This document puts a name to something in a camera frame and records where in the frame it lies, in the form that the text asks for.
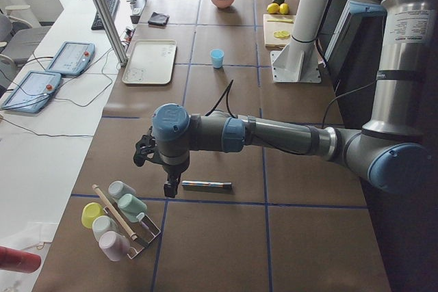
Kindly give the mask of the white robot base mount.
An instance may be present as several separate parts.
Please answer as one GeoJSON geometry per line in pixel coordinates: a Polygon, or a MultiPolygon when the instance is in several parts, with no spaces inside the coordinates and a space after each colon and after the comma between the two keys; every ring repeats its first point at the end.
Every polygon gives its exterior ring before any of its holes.
{"type": "Polygon", "coordinates": [[[291,40],[281,51],[272,51],[275,83],[320,83],[315,41],[329,0],[300,0],[291,40]]]}

